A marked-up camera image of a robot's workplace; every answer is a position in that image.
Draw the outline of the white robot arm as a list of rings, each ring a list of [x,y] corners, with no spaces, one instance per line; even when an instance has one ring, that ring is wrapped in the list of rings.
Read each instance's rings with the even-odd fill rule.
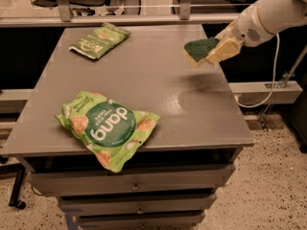
[[[307,0],[258,0],[216,35],[217,46],[206,60],[210,63],[237,56],[241,48],[257,47],[278,33],[307,24]]]

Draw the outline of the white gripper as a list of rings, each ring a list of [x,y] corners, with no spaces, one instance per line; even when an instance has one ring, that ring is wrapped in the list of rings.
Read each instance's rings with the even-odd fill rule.
[[[243,44],[246,47],[259,46],[271,40],[274,34],[263,26],[258,12],[258,4],[255,3],[243,10],[236,20],[227,25],[215,37],[222,41],[206,57],[206,60],[211,64],[237,56],[241,52]]]

